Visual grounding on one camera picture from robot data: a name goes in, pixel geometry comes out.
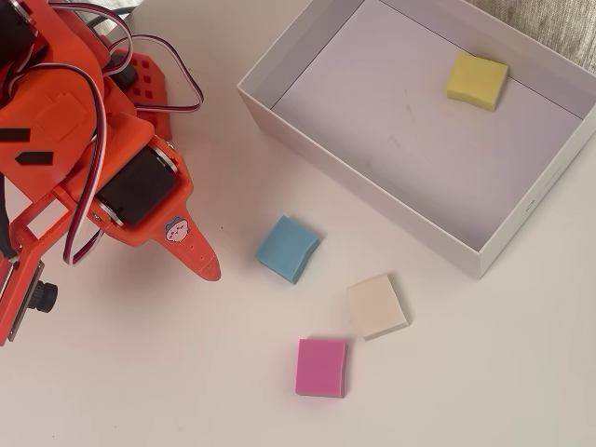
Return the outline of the orange gripper body with servo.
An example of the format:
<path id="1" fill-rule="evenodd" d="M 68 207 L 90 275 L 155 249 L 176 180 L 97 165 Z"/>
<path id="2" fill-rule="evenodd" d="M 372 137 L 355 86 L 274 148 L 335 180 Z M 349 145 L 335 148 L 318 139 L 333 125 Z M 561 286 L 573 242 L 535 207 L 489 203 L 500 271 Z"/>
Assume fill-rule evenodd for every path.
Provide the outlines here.
<path id="1" fill-rule="evenodd" d="M 153 125 L 125 112 L 107 115 L 105 159 L 97 199 L 123 224 L 134 226 L 174 187 L 174 170 L 156 153 Z M 59 188 L 76 203 L 88 175 L 91 149 L 67 147 L 78 134 L 65 128 L 58 141 L 40 124 L 8 123 L 8 178 L 31 200 L 50 196 Z"/>

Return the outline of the orange gripper finger with sticker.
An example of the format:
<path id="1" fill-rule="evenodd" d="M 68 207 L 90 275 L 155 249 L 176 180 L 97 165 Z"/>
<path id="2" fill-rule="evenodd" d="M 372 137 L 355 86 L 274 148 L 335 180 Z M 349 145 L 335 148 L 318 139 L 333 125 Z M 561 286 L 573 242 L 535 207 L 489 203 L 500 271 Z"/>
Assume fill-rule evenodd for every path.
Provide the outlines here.
<path id="1" fill-rule="evenodd" d="M 217 281 L 221 267 L 186 202 L 194 186 L 182 156 L 154 137 L 94 198 L 95 224 L 131 247 L 154 240 L 199 277 Z"/>

